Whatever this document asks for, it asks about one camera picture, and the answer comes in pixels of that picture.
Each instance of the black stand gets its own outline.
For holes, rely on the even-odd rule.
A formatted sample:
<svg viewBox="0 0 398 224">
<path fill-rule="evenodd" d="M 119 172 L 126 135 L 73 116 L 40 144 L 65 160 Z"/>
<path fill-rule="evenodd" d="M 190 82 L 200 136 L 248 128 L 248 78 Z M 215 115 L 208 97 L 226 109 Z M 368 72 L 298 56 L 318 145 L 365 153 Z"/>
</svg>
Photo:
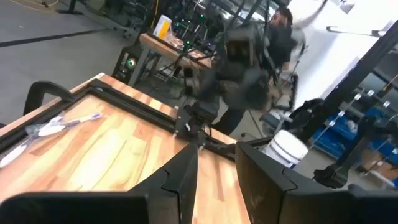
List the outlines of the black stand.
<svg viewBox="0 0 398 224">
<path fill-rule="evenodd" d="M 71 14 L 71 15 L 83 15 L 83 13 L 79 11 L 75 11 L 75 5 L 76 5 L 77 0 L 71 0 L 69 9 L 68 10 L 57 10 L 58 13 L 60 14 Z"/>
</svg>

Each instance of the white bucket lid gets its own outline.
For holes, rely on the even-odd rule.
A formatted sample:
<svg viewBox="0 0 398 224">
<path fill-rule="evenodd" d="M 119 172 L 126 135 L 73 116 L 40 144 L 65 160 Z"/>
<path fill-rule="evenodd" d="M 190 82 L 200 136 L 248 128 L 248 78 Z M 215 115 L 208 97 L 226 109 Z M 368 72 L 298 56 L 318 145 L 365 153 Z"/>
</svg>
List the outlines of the white bucket lid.
<svg viewBox="0 0 398 224">
<path fill-rule="evenodd" d="M 285 152 L 295 157 L 298 160 L 302 160 L 308 153 L 307 146 L 299 140 L 292 133 L 280 130 L 273 138 L 273 140 L 281 147 Z"/>
</svg>

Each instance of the butcher block tabletop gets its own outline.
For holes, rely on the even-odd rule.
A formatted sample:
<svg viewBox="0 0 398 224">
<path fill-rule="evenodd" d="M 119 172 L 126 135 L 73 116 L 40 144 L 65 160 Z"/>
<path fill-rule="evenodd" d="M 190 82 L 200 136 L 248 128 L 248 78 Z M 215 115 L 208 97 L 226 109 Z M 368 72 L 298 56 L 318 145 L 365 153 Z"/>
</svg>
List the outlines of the butcher block tabletop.
<svg viewBox="0 0 398 224">
<path fill-rule="evenodd" d="M 156 40 L 155 38 L 151 37 L 148 34 L 141 34 L 139 36 L 139 40 L 141 44 L 144 44 L 145 46 L 150 47 L 152 50 L 155 50 L 156 52 L 160 53 L 161 55 L 166 56 L 169 59 L 176 60 L 178 56 L 180 55 L 180 52 L 175 51 L 175 49 L 170 48 L 169 46 L 161 43 L 160 41 Z M 182 46 L 183 41 L 168 35 L 167 38 L 164 39 L 164 41 L 168 42 L 170 45 L 174 47 Z M 193 58 L 201 58 L 206 56 L 204 53 L 200 52 L 199 50 L 194 50 L 193 52 L 189 53 L 189 56 Z M 211 68 L 211 59 L 210 58 L 203 58 L 199 60 L 201 63 L 198 64 L 194 62 L 193 60 L 190 60 L 189 58 L 183 57 L 180 61 L 180 65 L 183 67 L 194 67 L 194 68 Z"/>
<path fill-rule="evenodd" d="M 169 116 L 176 110 L 111 78 L 113 88 Z M 89 80 L 71 91 L 77 91 Z M 55 99 L 0 129 L 0 135 L 55 104 Z M 0 202 L 22 192 L 127 191 L 162 167 L 188 142 L 143 119 L 87 95 L 65 112 L 65 121 L 101 112 L 103 117 L 36 140 L 0 169 Z M 212 130 L 214 138 L 235 143 Z M 202 150 L 193 223 L 249 223 L 233 162 Z"/>
</svg>

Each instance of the concrete floor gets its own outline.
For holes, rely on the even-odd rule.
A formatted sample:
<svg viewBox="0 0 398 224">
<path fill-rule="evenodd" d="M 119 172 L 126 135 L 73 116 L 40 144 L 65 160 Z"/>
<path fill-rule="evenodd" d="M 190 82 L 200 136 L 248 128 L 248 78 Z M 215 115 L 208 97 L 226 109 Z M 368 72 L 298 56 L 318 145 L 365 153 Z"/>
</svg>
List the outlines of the concrete floor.
<svg viewBox="0 0 398 224">
<path fill-rule="evenodd" d="M 43 15 L 8 1 L 0 1 L 1 42 L 102 27 L 85 16 Z M 0 122 L 10 123 L 22 115 L 26 94 L 35 81 L 48 80 L 70 89 L 100 72 L 111 74 L 122 47 L 129 43 L 131 42 L 121 35 L 107 31 L 0 48 Z M 220 105 L 222 115 L 227 107 L 223 103 Z M 253 112 L 253 116 L 258 120 L 260 114 Z M 256 138 L 261 137 L 248 112 L 231 136 L 241 139 L 243 132 Z M 323 169 L 332 162 L 333 159 L 314 150 L 308 153 L 295 170 L 312 177 L 315 169 Z M 365 189 L 378 188 L 355 172 L 350 173 L 349 183 Z"/>
</svg>

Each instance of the dark hair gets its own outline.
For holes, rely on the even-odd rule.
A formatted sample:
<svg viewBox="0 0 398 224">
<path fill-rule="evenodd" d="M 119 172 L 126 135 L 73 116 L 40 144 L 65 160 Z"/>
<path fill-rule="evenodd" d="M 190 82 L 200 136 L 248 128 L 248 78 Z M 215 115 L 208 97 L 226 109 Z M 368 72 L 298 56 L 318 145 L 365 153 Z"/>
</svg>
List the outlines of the dark hair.
<svg viewBox="0 0 398 224">
<path fill-rule="evenodd" d="M 287 22 L 292 25 L 293 24 L 293 15 L 290 11 L 290 9 L 281 6 L 280 8 L 278 8 L 277 10 L 282 16 L 285 16 L 287 18 Z"/>
</svg>

